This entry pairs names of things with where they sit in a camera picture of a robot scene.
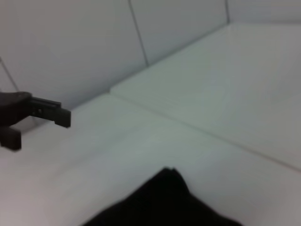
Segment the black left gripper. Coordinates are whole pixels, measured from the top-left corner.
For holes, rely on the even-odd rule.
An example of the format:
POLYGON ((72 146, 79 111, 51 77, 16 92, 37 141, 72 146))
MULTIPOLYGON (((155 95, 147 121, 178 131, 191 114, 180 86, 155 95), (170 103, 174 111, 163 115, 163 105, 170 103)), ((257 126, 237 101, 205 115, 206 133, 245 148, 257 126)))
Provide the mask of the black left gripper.
POLYGON ((0 93, 0 146, 8 150, 21 150, 22 134, 10 128, 23 119, 33 116, 56 125, 69 128, 71 111, 62 108, 60 102, 32 97, 29 92, 0 93))

